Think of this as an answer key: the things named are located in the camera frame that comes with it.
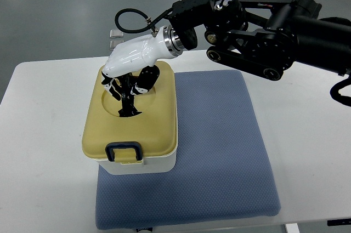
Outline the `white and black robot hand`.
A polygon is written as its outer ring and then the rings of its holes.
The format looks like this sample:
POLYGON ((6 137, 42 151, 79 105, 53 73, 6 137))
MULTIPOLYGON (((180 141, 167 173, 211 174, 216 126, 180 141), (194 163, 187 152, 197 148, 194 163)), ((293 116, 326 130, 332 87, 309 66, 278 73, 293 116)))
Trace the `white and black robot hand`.
POLYGON ((155 37, 146 35, 121 43, 103 67, 101 83, 110 95, 121 100, 115 78, 153 66, 158 59, 178 57, 183 49, 180 37, 170 25, 161 27, 155 37))

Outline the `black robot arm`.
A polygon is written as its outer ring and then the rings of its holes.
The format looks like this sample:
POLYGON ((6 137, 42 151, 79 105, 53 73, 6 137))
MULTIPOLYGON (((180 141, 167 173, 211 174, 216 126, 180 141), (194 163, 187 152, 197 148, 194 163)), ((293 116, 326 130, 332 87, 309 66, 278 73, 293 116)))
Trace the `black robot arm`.
POLYGON ((350 74, 350 21, 319 19, 315 0, 180 0, 167 18, 183 46, 203 25, 212 61, 272 81, 294 62, 350 74))

